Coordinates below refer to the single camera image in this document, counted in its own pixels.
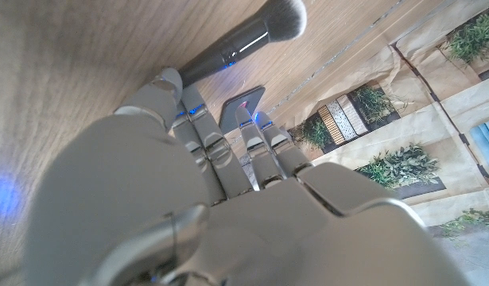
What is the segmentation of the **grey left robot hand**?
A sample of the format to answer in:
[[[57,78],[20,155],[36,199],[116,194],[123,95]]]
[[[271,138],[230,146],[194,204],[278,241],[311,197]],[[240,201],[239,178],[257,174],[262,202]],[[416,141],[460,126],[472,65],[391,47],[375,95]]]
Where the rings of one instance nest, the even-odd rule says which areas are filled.
[[[29,284],[466,284],[410,207],[239,109],[252,185],[195,88],[205,76],[166,68],[50,164]]]

